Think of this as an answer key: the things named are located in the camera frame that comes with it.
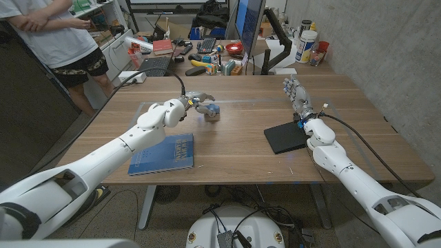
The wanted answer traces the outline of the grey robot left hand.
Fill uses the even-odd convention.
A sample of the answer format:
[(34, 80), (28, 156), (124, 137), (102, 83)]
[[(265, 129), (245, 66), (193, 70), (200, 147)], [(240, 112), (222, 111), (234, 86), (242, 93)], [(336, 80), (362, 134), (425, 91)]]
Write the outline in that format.
[(215, 117), (215, 111), (201, 105), (201, 103), (204, 102), (205, 99), (215, 101), (215, 98), (211, 94), (206, 94), (204, 92), (188, 91), (185, 93), (185, 109), (188, 110), (189, 108), (194, 107), (195, 110), (201, 114), (206, 114), (209, 117)]

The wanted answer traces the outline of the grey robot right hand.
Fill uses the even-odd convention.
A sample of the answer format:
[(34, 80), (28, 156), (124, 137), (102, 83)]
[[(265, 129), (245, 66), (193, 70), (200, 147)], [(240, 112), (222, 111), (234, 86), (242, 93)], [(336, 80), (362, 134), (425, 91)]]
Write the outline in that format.
[(305, 88), (300, 84), (300, 81), (292, 74), (290, 79), (285, 79), (283, 82), (284, 92), (289, 97), (292, 107), (300, 116), (302, 121), (307, 121), (315, 112), (311, 104), (310, 95)]

